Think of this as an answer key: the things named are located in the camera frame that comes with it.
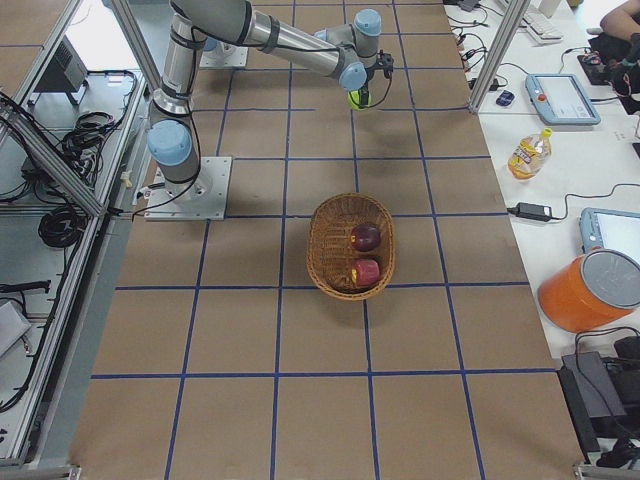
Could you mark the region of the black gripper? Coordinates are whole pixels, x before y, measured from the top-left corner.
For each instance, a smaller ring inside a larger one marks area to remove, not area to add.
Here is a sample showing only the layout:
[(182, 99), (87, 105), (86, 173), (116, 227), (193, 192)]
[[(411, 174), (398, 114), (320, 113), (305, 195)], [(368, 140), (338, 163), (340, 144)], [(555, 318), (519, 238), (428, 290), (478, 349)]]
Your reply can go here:
[(368, 84), (374, 78), (375, 72), (375, 67), (365, 69), (366, 79), (364, 80), (362, 87), (357, 91), (357, 105), (359, 107), (370, 107), (372, 104), (372, 97), (368, 89)]

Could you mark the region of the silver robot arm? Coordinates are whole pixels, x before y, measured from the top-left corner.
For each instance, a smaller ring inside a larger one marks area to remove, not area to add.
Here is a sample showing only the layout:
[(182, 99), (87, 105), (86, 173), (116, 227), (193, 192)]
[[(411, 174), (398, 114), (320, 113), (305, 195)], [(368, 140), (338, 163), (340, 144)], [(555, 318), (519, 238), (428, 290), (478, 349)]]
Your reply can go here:
[(192, 94), (200, 66), (231, 68), (253, 48), (336, 80), (356, 110), (374, 103), (376, 72), (393, 75), (394, 60), (379, 47), (381, 17), (372, 9), (349, 24), (315, 34), (261, 12), (248, 1), (173, 1), (169, 43), (160, 83), (149, 106), (147, 147), (164, 178), (166, 203), (196, 202), (213, 188), (200, 157)]

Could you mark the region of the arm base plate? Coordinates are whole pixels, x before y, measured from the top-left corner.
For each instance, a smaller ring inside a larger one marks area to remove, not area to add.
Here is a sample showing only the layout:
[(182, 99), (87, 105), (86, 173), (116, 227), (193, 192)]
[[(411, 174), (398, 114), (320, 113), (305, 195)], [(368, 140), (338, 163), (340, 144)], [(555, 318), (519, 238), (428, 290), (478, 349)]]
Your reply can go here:
[(160, 168), (154, 182), (163, 186), (152, 189), (145, 198), (148, 221), (221, 221), (225, 218), (227, 194), (232, 169), (231, 157), (202, 157), (201, 169), (194, 184), (167, 183)]
[(204, 50), (199, 66), (202, 69), (243, 69), (246, 67), (248, 49), (218, 43), (214, 48)]

